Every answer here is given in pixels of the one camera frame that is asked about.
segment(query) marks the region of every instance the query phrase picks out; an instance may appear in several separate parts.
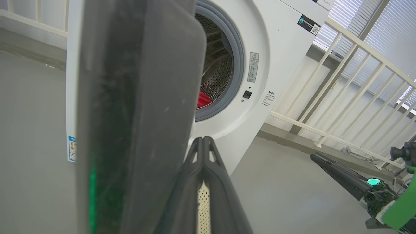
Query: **green light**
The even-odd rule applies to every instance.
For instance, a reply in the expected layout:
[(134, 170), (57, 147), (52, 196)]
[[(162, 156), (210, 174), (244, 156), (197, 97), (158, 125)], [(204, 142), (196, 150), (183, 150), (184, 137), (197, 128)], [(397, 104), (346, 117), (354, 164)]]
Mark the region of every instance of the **green light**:
[(376, 185), (376, 184), (380, 184), (381, 181), (379, 179), (368, 179), (367, 183), (369, 183), (371, 185)]
[(91, 233), (96, 233), (96, 223), (95, 223), (95, 192), (96, 192), (96, 170), (95, 165), (91, 169), (91, 174), (89, 176), (89, 224), (91, 227)]

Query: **small black button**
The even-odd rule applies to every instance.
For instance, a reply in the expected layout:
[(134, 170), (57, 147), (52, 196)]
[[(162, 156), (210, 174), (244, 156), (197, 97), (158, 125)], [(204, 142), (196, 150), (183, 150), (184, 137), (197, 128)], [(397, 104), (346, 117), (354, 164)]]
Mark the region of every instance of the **small black button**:
[(246, 91), (244, 92), (243, 97), (245, 97), (245, 98), (249, 99), (249, 98), (250, 98), (250, 96), (251, 96), (251, 92), (246, 90)]

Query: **window blind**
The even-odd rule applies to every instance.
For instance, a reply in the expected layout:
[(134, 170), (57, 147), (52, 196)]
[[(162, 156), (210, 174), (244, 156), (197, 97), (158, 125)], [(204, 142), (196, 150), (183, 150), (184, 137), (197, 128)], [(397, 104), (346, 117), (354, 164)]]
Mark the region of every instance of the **window blind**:
[[(394, 63), (399, 69), (406, 73), (412, 80), (416, 79), (416, 24), (413, 20), (416, 16), (416, 2), (414, 0), (390, 0), (380, 17), (365, 38), (373, 48), (378, 50), (388, 60)], [(358, 50), (346, 67), (342, 76), (349, 78), (356, 71), (363, 60), (366, 52)], [(371, 58), (362, 68), (362, 71), (355, 77), (354, 83), (362, 85), (377, 67), (379, 62)], [(369, 92), (376, 93), (385, 83), (392, 71), (384, 69), (379, 77), (369, 88)], [(386, 101), (394, 94), (402, 83), (402, 79), (395, 77), (386, 89), (380, 94), (379, 99)], [(398, 99), (410, 92), (409, 86), (395, 95), (389, 102), (394, 105)], [(416, 101), (416, 94), (412, 94), (407, 100), (407, 105), (411, 106)]]
[[(335, 0), (329, 12), (329, 17), (354, 35), (360, 36), (380, 2), (381, 0)], [(331, 27), (323, 25), (313, 43), (326, 51), (337, 34)], [(341, 37), (335, 45), (332, 55), (342, 59), (351, 46), (351, 41)]]

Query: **white washing machine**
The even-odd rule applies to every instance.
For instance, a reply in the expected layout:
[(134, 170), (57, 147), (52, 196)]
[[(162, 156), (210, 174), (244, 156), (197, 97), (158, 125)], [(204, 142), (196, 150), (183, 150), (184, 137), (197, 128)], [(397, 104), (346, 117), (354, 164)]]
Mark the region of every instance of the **white washing machine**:
[[(207, 35), (201, 92), (189, 140), (211, 136), (231, 174), (283, 93), (334, 0), (197, 0)], [(69, 2), (67, 156), (76, 161), (76, 98), (82, 1)]]

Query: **handrail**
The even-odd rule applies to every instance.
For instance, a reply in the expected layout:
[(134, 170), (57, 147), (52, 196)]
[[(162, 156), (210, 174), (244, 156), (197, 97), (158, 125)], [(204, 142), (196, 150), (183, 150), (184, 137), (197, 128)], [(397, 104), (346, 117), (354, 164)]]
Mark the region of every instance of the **handrail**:
[[(359, 39), (357, 36), (355, 36), (354, 34), (352, 34), (350, 31), (348, 31), (347, 29), (345, 29), (344, 27), (342, 27), (339, 23), (337, 23), (335, 20), (331, 19), (331, 18), (327, 18), (326, 20), (326, 24), (331, 27), (332, 29), (334, 29), (338, 35), (336, 37), (336, 39), (333, 41), (333, 43), (331, 44), (330, 48), (326, 51), (324, 57), (321, 59), (321, 61), (318, 63), (318, 66), (315, 68), (315, 70), (313, 71), (313, 73), (310, 75), (308, 81), (303, 85), (303, 87), (301, 88), (301, 90), (305, 90), (307, 88), (307, 86), (310, 84), (311, 80), (316, 76), (317, 71), (322, 67), (323, 62), (327, 59), (328, 55), (332, 52), (331, 48), (333, 48), (335, 46), (336, 43), (338, 43), (338, 39), (341, 36), (346, 37), (347, 39), (351, 40), (352, 42), (352, 46), (351, 49), (348, 51), (347, 55), (343, 58), (343, 60), (340, 62), (340, 64), (338, 65), (338, 67), (336, 68), (336, 70), (334, 71), (334, 73), (332, 74), (332, 76), (328, 79), (328, 81), (326, 81), (324, 88), (321, 90), (321, 92), (318, 94), (317, 97), (314, 97), (314, 100), (312, 101), (312, 104), (308, 107), (308, 109), (306, 110), (306, 112), (303, 114), (303, 116), (300, 118), (299, 121), (291, 119), (288, 117), (288, 114), (291, 110), (291, 108), (294, 106), (295, 102), (297, 102), (298, 100), (300, 100), (300, 96), (303, 96), (304, 93), (300, 92), (297, 97), (295, 98), (294, 102), (292, 103), (292, 105), (290, 105), (291, 107), (287, 110), (287, 112), (282, 115), (279, 114), (277, 112), (271, 112), (270, 116), (284, 120), (290, 124), (294, 124), (296, 126), (299, 126), (301, 128), (304, 128), (306, 130), (309, 130), (315, 134), (320, 135), (321, 137), (319, 138), (318, 141), (315, 142), (315, 144), (319, 147), (321, 147), (321, 145), (327, 140), (327, 139), (331, 139), (333, 141), (336, 141), (338, 143), (341, 143), (343, 145), (349, 146), (353, 149), (356, 149), (358, 151), (363, 152), (364, 154), (367, 154), (369, 156), (372, 156), (374, 158), (377, 158), (379, 160), (382, 160), (382, 163), (377, 165), (376, 167), (381, 169), (382, 166), (384, 166), (386, 163), (394, 165), (396, 167), (399, 168), (404, 168), (403, 164), (400, 164), (396, 161), (392, 161), (390, 160), (390, 158), (381, 156), (380, 154), (377, 154), (375, 152), (376, 147), (379, 146), (381, 144), (381, 141), (386, 140), (386, 136), (384, 135), (377, 135), (375, 133), (377, 133), (379, 131), (379, 129), (381, 127), (384, 127), (385, 124), (391, 119), (391, 117), (397, 113), (398, 108), (401, 106), (401, 104), (403, 104), (404, 102), (406, 102), (406, 100), (410, 97), (410, 94), (407, 94), (406, 97), (404, 97), (401, 100), (401, 103), (399, 104), (399, 106), (397, 106), (396, 108), (394, 108), (391, 113), (389, 115), (387, 115), (386, 119), (384, 121), (382, 121), (378, 127), (374, 130), (373, 135), (369, 136), (363, 144), (361, 145), (356, 145), (353, 143), (353, 141), (361, 134), (363, 133), (365, 127), (367, 127), (368, 125), (370, 125), (370, 123), (381, 113), (381, 111), (387, 106), (387, 104), (390, 102), (391, 99), (393, 99), (395, 97), (395, 95), (400, 91), (400, 89), (402, 87), (405, 86), (406, 83), (408, 83), (409, 85), (415, 87), (416, 86), (416, 82), (414, 82), (412, 79), (409, 78), (408, 75), (406, 75), (402, 70), (400, 70), (397, 66), (395, 66), (392, 62), (390, 62), (386, 57), (384, 57), (380, 52), (378, 52), (377, 50), (375, 50), (373, 47), (371, 47), (367, 42)], [(345, 65), (345, 63), (347, 61), (349, 61), (349, 58), (353, 55), (353, 52), (355, 51), (356, 48), (361, 48), (362, 50), (364, 50), (365, 52), (367, 52), (367, 56), (364, 58), (364, 60), (361, 62), (361, 64), (358, 66), (357, 70), (354, 72), (354, 75), (352, 77), (349, 78), (348, 82), (346, 82), (345, 86), (341, 89), (341, 91), (336, 95), (336, 97), (331, 101), (331, 103), (329, 104), (328, 107), (325, 108), (325, 111), (320, 115), (320, 117), (318, 118), (319, 120), (314, 124), (314, 126), (309, 125), (308, 123), (302, 123), (306, 116), (311, 112), (311, 110), (315, 107), (317, 101), (319, 98), (322, 97), (322, 95), (324, 95), (324, 90), (326, 90), (326, 88), (331, 84), (332, 80), (338, 78), (340, 76), (340, 74), (342, 73), (342, 69), (343, 66)], [(360, 89), (356, 92), (356, 94), (354, 95), (354, 97), (348, 102), (348, 104), (346, 105), (346, 107), (338, 114), (338, 116), (336, 116), (335, 120), (333, 120), (332, 123), (329, 124), (329, 127), (325, 130), (319, 130), (316, 128), (316, 126), (318, 125), (318, 123), (322, 120), (322, 117), (326, 114), (329, 113), (329, 110), (331, 109), (332, 106), (335, 105), (335, 102), (339, 99), (342, 98), (343, 93), (346, 91), (346, 88), (348, 87), (348, 85), (352, 82), (353, 78), (360, 72), (360, 70), (363, 68), (363, 66), (366, 64), (366, 62), (369, 60), (370, 57), (374, 57), (375, 59), (377, 59), (380, 63), (378, 65), (378, 67), (373, 71), (373, 73), (370, 75), (370, 77), (366, 80), (366, 82), (360, 87)], [(344, 129), (342, 131), (341, 137), (336, 137), (334, 136), (332, 133), (335, 131), (335, 129), (343, 123), (345, 117), (347, 116), (348, 113), (351, 112), (352, 108), (354, 108), (354, 106), (359, 102), (360, 98), (364, 95), (365, 92), (367, 92), (367, 90), (369, 89), (369, 87), (372, 85), (372, 83), (376, 80), (376, 78), (381, 74), (381, 72), (383, 71), (383, 69), (389, 69), (392, 71), (392, 75), (385, 81), (385, 83), (382, 85), (381, 89), (373, 96), (373, 98), (370, 100), (369, 103), (366, 104), (365, 108), (354, 118), (354, 120), (351, 123), (345, 123), (345, 125), (348, 125), (348, 127), (346, 129)], [(398, 76), (399, 78), (401, 78), (403, 80), (403, 82), (399, 85), (399, 88), (395, 90), (395, 94), (390, 96), (390, 99), (387, 100), (382, 106), (381, 108), (376, 112), (376, 114), (374, 114), (372, 116), (372, 118), (366, 122), (365, 126), (358, 132), (358, 134), (355, 134), (355, 136), (352, 137), (352, 140), (347, 141), (344, 138), (344, 136), (346, 135), (346, 133), (358, 122), (358, 120), (361, 118), (361, 116), (363, 116), (363, 114), (370, 108), (370, 106), (374, 103), (374, 101), (378, 98), (378, 96), (383, 92), (383, 90), (390, 84), (390, 82), (394, 79), (394, 77)], [(395, 122), (392, 126), (389, 127), (389, 129), (387, 130), (388, 133), (391, 133), (392, 130), (395, 127), (398, 127), (398, 124), (400, 124), (402, 122), (402, 120), (406, 117), (406, 115), (410, 112), (411, 109), (413, 109), (413, 107), (416, 106), (416, 103), (414, 105), (412, 105), (408, 111), (406, 111), (403, 116), (401, 116), (401, 118), (399, 119), (398, 122)], [(413, 121), (416, 120), (416, 117), (414, 117), (411, 120), (411, 123), (408, 125), (411, 126), (413, 124)], [(406, 130), (405, 128), (403, 128), (402, 132), (399, 132), (398, 134), (396, 134), (394, 136), (394, 138), (392, 140), (388, 140), (388, 142), (391, 144), (393, 144), (395, 141), (402, 139), (402, 137), (405, 138), (412, 138), (412, 136), (404, 136), (404, 130)], [(377, 137), (377, 139), (379, 139), (380, 141), (377, 141), (377, 143), (375, 143), (372, 147), (370, 147), (370, 149), (365, 148), (366, 144), (368, 142), (370, 142), (371, 139)], [(384, 150), (381, 152), (384, 153), (384, 151), (386, 149), (388, 149), (388, 147), (385, 148), (384, 146), (382, 147)]]
[(68, 1), (69, 0), (64, 0), (64, 8), (62, 9), (62, 12), (64, 13), (64, 25), (63, 25), (64, 30), (60, 30), (58, 28), (52, 27), (50, 25), (47, 25), (41, 22), (41, 10), (40, 10), (41, 1), (42, 0), (35, 0), (35, 20), (16, 14), (14, 10), (13, 0), (7, 0), (7, 10), (0, 10), (0, 17), (4, 16), (12, 20), (16, 20), (18, 22), (30, 25), (32, 27), (42, 29), (46, 32), (50, 32), (58, 36), (68, 38), (67, 19), (68, 19)]

